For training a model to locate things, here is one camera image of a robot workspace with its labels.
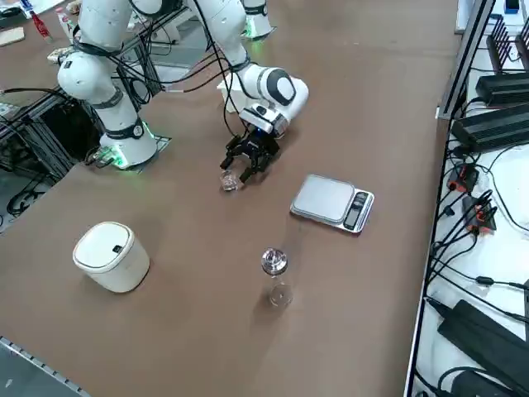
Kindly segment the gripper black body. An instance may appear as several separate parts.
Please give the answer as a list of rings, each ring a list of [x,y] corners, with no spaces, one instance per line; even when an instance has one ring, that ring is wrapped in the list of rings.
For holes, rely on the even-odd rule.
[[[261,158],[273,158],[279,152],[279,144],[274,137],[263,131],[252,131],[242,140],[241,146],[243,154],[256,164]]]

